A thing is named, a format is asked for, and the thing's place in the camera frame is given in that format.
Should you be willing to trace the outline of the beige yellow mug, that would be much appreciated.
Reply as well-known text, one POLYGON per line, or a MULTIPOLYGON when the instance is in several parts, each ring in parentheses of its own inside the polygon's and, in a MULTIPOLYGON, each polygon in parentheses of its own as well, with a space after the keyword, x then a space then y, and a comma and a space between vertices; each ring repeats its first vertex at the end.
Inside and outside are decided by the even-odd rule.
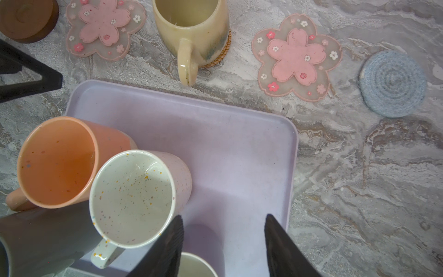
POLYGON ((180 81, 196 82, 200 66, 216 60, 230 31, 226 0, 153 1, 159 35, 177 58, 180 81))

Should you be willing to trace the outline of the pink flower coaster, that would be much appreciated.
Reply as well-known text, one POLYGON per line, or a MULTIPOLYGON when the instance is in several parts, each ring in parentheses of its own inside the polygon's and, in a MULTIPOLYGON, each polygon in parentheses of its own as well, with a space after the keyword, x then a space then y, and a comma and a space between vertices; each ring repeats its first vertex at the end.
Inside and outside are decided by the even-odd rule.
POLYGON ((258 85, 268 96, 293 93, 307 102, 324 99, 331 87, 329 71, 342 59, 342 48, 331 36, 317 32, 306 15, 286 17, 279 28, 257 32, 252 53, 261 62, 258 85))
POLYGON ((140 30, 147 12, 138 1, 74 0, 66 7, 68 51, 77 57, 97 54, 118 61, 128 53, 131 34, 140 30))

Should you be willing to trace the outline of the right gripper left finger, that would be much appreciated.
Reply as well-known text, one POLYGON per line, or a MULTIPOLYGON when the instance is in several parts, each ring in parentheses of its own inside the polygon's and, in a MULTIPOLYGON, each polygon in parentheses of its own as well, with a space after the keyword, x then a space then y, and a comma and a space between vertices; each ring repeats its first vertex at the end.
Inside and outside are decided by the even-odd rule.
POLYGON ((184 235, 182 217, 177 215, 127 277, 177 277, 184 235))

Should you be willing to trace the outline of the lavender mug white inside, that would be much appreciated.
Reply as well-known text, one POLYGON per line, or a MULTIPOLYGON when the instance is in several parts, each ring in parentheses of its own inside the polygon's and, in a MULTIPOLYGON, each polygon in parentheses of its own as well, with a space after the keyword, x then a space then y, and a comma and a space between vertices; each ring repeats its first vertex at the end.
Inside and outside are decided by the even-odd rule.
POLYGON ((177 277, 218 277, 218 274, 203 258, 182 252, 177 277))

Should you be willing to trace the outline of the light blue knitted coaster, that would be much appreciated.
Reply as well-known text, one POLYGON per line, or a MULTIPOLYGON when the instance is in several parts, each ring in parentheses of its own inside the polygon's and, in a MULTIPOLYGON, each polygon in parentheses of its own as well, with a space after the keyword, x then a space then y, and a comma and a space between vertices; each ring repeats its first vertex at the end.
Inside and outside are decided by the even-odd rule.
POLYGON ((408 55, 381 51, 372 55, 359 74, 359 89, 371 111, 388 118, 412 114, 427 90, 423 69, 408 55))

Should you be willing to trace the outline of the white speckled mug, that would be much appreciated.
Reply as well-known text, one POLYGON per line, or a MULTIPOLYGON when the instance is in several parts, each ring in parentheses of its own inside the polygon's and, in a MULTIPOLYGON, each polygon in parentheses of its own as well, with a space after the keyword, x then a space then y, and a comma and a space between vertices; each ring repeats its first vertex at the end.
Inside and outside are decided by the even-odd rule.
POLYGON ((126 249, 155 242, 188 203, 192 176, 179 157, 129 150, 109 159, 90 191, 90 216, 102 241, 91 262, 108 267, 126 249))

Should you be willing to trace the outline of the brown wooden round coaster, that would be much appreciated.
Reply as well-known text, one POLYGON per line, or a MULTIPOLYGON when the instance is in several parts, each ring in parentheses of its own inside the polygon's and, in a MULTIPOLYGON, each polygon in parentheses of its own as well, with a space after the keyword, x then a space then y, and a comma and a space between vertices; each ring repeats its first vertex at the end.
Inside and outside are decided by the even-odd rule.
POLYGON ((2 0, 1 33, 19 43, 34 43, 45 38, 57 24, 56 0, 2 0))

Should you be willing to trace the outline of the woven rattan round coaster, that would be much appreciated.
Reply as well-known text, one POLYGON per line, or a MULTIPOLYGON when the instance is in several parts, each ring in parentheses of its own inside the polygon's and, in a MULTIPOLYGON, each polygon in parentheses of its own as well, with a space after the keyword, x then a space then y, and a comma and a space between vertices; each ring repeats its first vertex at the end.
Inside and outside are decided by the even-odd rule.
POLYGON ((223 61, 223 59, 225 58, 225 56, 227 55, 227 53, 228 53, 228 51, 230 49, 231 39, 232 39, 232 35, 231 35, 231 31, 229 31, 226 44, 225 44, 223 50, 221 51, 220 55, 217 57, 217 59, 212 61, 209 64, 200 66, 200 68, 201 69, 209 69, 209 68, 218 66, 223 61))

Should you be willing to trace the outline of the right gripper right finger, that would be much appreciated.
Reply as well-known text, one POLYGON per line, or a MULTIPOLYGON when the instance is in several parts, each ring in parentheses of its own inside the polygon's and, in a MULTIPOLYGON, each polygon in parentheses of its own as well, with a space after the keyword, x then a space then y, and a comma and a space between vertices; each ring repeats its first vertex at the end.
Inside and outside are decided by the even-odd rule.
POLYGON ((271 277, 321 277, 271 214, 266 216, 264 233, 271 277))

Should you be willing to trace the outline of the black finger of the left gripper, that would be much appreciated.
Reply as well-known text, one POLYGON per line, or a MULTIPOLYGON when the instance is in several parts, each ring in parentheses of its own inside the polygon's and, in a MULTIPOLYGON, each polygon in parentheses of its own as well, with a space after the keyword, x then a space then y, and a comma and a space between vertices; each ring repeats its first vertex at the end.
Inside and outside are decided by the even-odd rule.
POLYGON ((24 68, 37 73, 41 79, 3 85, 1 87, 1 103, 55 91, 62 87, 63 76, 60 72, 1 40, 1 75, 13 75, 21 72, 24 68))

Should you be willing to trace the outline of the grey green mug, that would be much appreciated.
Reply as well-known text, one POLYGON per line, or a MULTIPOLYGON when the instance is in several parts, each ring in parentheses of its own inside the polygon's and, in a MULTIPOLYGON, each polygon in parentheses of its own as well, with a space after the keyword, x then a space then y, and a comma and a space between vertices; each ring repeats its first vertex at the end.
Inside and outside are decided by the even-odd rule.
POLYGON ((90 252, 101 239, 88 202, 2 217, 1 276, 53 277, 90 252))

